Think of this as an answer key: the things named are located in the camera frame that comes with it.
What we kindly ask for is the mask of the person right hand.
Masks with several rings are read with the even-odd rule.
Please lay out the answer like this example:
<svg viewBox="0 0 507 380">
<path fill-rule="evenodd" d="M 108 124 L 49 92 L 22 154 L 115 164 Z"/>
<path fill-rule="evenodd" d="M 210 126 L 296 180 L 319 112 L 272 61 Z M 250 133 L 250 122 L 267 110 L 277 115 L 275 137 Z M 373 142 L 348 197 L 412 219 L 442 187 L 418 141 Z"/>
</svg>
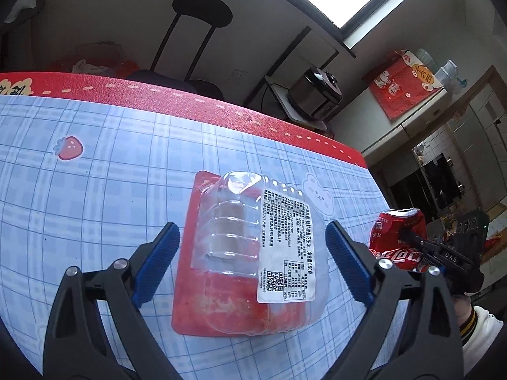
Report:
<svg viewBox="0 0 507 380">
<path fill-rule="evenodd" d="M 473 312 L 471 300 L 466 295 L 455 295 L 452 297 L 455 315 L 459 326 L 463 325 L 469 319 Z"/>
</svg>

